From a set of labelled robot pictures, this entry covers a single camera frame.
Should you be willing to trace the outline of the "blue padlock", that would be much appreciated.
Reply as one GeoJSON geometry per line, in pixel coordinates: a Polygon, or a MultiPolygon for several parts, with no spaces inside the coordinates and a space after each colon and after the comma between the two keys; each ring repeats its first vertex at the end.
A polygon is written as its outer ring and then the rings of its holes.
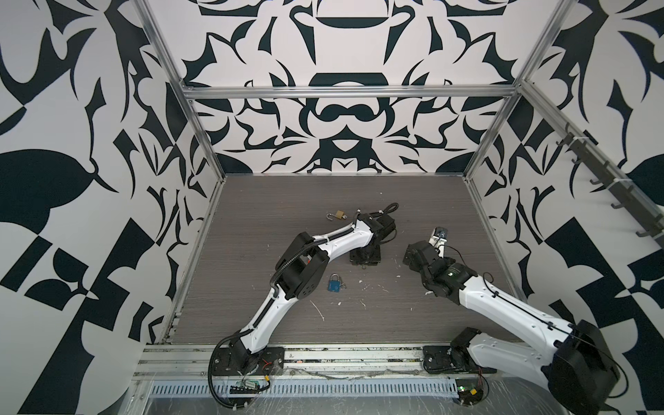
{"type": "Polygon", "coordinates": [[[341,290],[345,289],[346,285],[344,284],[342,277],[337,274],[333,273],[330,275],[329,281],[328,281],[328,286],[327,290],[329,292],[340,292],[341,290]]]}

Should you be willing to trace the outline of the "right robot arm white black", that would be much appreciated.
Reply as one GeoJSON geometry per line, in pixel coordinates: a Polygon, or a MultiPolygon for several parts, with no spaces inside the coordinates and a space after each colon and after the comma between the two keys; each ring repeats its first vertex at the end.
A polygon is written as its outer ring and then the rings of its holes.
{"type": "Polygon", "coordinates": [[[403,262],[420,274],[429,292],[489,318],[520,342],[466,328],[451,342],[448,356],[426,348],[425,371],[490,368],[542,387],[569,413],[603,411],[621,374],[599,328],[586,320],[570,323],[539,311],[465,264],[444,257],[442,250],[422,240],[407,247],[403,262]]]}

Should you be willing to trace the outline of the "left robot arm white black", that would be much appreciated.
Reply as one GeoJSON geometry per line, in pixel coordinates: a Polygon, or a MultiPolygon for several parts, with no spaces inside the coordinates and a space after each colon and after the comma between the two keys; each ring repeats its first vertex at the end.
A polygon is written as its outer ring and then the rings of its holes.
{"type": "Polygon", "coordinates": [[[380,247],[396,232],[390,216],[397,202],[372,213],[356,213],[349,225],[323,235],[300,233],[282,255],[270,280],[270,292],[250,322],[229,341],[230,363],[246,374],[259,364],[274,330],[294,304],[311,295],[334,259],[349,255],[355,266],[380,263],[380,247]]]}

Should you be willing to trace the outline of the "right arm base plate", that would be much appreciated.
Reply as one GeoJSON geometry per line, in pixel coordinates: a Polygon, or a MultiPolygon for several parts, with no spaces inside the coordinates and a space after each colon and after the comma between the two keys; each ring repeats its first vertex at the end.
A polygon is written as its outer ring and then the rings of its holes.
{"type": "Polygon", "coordinates": [[[429,375],[466,372],[466,362],[460,347],[425,346],[422,349],[423,369],[429,375]]]}

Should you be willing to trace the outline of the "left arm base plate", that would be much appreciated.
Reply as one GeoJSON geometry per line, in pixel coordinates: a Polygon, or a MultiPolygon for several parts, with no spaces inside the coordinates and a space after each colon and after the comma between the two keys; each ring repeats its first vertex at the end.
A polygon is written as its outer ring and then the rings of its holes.
{"type": "Polygon", "coordinates": [[[232,348],[215,349],[211,359],[209,373],[212,376],[251,375],[259,373],[266,363],[270,367],[281,368],[285,359],[282,347],[267,347],[257,353],[250,354],[239,343],[232,348]]]}

